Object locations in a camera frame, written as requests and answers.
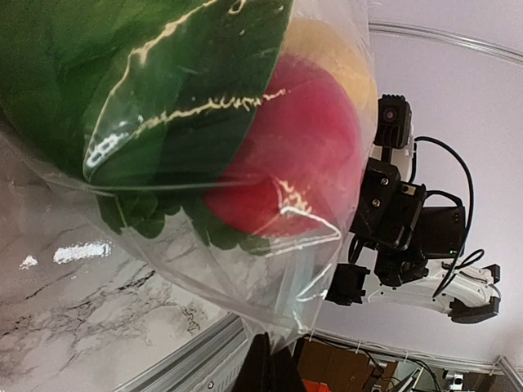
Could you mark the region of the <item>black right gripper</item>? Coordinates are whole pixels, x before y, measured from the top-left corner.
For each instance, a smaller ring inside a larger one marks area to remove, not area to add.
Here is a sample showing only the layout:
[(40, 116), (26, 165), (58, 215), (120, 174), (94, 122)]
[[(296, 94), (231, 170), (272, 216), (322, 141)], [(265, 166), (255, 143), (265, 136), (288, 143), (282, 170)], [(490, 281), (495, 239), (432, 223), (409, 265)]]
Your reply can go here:
[(370, 296), (369, 276), (378, 290), (396, 290), (426, 278), (430, 259), (451, 259), (465, 239), (465, 207), (450, 195), (452, 207), (427, 207), (425, 185), (402, 181), (398, 167), (371, 158), (351, 224), (347, 262), (337, 266), (326, 296), (338, 305), (362, 303)]

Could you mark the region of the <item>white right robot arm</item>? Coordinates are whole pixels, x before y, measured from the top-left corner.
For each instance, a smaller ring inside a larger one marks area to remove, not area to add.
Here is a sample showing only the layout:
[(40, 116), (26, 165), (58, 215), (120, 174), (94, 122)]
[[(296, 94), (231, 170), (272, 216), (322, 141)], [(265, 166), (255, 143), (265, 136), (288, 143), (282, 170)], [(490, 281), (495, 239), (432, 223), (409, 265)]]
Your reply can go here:
[(498, 315), (499, 265), (452, 262), (465, 239), (465, 207), (447, 193), (449, 206), (428, 207), (431, 195), (425, 185), (402, 181), (393, 164), (368, 161), (348, 258), (335, 270), (327, 301), (411, 305), (460, 324)]

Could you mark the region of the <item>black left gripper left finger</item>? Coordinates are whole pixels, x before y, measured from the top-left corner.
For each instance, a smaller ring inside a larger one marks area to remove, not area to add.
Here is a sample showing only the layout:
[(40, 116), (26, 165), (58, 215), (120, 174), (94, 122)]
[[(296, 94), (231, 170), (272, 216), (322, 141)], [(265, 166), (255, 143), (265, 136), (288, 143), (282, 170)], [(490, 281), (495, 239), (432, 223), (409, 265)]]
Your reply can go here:
[(248, 349), (235, 381), (237, 392), (266, 392), (270, 390), (270, 339), (267, 333), (258, 334)]

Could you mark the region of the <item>red fake apple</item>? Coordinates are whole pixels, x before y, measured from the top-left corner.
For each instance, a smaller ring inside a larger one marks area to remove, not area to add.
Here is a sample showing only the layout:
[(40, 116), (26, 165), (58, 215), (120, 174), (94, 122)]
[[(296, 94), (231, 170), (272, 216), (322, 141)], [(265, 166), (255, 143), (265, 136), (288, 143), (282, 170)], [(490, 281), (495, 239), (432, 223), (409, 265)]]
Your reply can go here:
[(283, 238), (350, 220), (362, 175), (360, 125), (328, 71), (282, 55), (249, 132), (205, 206), (247, 234)]

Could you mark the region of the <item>clear zip top bag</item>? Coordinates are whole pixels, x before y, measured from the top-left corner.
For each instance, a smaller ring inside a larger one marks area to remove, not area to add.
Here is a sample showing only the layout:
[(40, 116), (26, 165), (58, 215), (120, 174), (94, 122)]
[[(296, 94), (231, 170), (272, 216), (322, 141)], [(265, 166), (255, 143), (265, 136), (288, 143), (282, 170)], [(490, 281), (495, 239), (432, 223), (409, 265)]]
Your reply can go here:
[[(374, 71), (367, 2), (290, 2), (293, 3), (290, 21), (302, 18), (330, 25), (341, 38), (355, 45)], [(377, 123), (356, 108), (355, 111), (362, 149), (361, 185)], [(256, 234), (269, 243), (263, 255), (254, 255), (241, 247), (223, 250), (206, 245), (184, 212), (169, 216), (167, 228), (157, 238), (140, 238), (133, 233), (118, 235), (101, 219), (96, 197), (26, 149), (13, 137), (2, 111), (1, 116), (6, 121), (2, 138), (38, 179), (129, 254), (151, 263), (171, 282), (241, 316), (251, 335), (267, 333), (273, 350), (283, 348), (314, 327), (358, 203), (350, 220), (331, 224), (321, 219), (325, 231), (316, 229), (283, 238)]]

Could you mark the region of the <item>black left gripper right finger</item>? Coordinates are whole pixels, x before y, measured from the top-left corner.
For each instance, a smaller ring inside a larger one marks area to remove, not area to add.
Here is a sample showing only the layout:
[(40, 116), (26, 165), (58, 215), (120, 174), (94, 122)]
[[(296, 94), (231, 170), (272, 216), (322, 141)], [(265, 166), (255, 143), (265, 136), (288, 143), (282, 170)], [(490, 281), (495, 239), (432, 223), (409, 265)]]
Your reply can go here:
[(270, 356), (269, 391), (306, 392), (306, 387), (288, 348), (283, 348)]

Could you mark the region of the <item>yellow fake fruit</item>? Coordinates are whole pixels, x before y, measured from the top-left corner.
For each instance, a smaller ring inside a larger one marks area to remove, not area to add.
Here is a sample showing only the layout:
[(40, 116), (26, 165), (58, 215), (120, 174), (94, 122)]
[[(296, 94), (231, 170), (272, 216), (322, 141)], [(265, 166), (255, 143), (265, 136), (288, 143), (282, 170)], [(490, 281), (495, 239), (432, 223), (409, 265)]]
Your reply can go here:
[(355, 108), (377, 122), (378, 89), (373, 72), (355, 45), (341, 38), (329, 24), (293, 18), (283, 49), (328, 71), (345, 89)]

